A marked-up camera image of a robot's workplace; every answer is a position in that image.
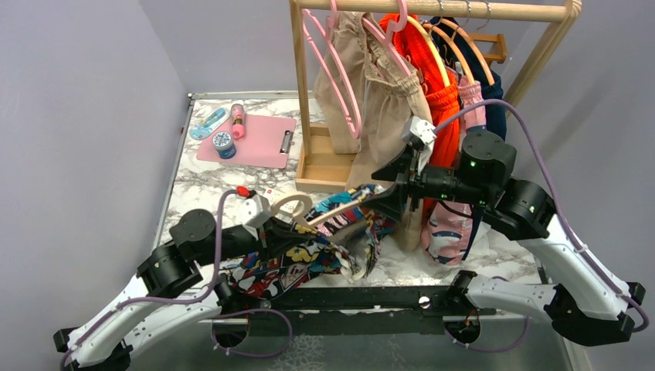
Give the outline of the cream plastic hanger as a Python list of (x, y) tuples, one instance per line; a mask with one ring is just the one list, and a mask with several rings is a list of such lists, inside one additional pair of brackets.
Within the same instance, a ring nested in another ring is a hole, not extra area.
[(353, 192), (340, 192), (318, 203), (305, 192), (289, 192), (271, 206), (271, 216), (291, 220), (302, 232), (316, 233), (321, 239), (335, 244), (347, 244), (358, 239), (372, 226), (372, 214), (361, 205), (361, 197)]

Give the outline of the comic print shorts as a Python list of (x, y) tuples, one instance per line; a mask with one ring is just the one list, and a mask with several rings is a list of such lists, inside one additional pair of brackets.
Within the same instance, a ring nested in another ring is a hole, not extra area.
[(337, 274), (354, 282), (367, 277), (381, 254), (381, 240), (395, 229), (395, 221), (364, 206), (356, 206), (316, 225), (282, 224), (284, 232), (306, 240), (292, 242), (280, 252), (261, 257), (245, 255), (228, 273), (236, 291), (273, 300), (322, 274)]

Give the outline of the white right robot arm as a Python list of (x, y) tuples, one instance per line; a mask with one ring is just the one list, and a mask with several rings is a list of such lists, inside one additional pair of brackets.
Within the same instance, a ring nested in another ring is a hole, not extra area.
[(530, 251), (548, 269), (551, 284), (525, 285), (459, 271), (440, 304), (463, 315), (500, 309), (548, 322), (563, 338), (584, 346), (630, 340), (630, 308), (643, 302), (642, 284), (625, 282), (604, 267), (560, 220), (553, 196), (539, 184), (511, 175), (516, 149), (489, 131), (463, 140), (456, 168), (419, 168), (411, 146), (374, 173), (389, 189), (364, 206), (393, 220), (421, 199), (470, 205), (493, 230)]

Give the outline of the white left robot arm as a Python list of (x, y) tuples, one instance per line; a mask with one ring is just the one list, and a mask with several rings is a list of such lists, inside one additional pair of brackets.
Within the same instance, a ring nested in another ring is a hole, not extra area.
[(283, 259), (318, 244), (314, 233), (273, 217), (249, 231), (223, 227), (208, 210), (191, 210), (107, 307), (54, 335), (60, 369), (125, 370), (140, 351), (188, 325), (267, 313), (284, 293)]

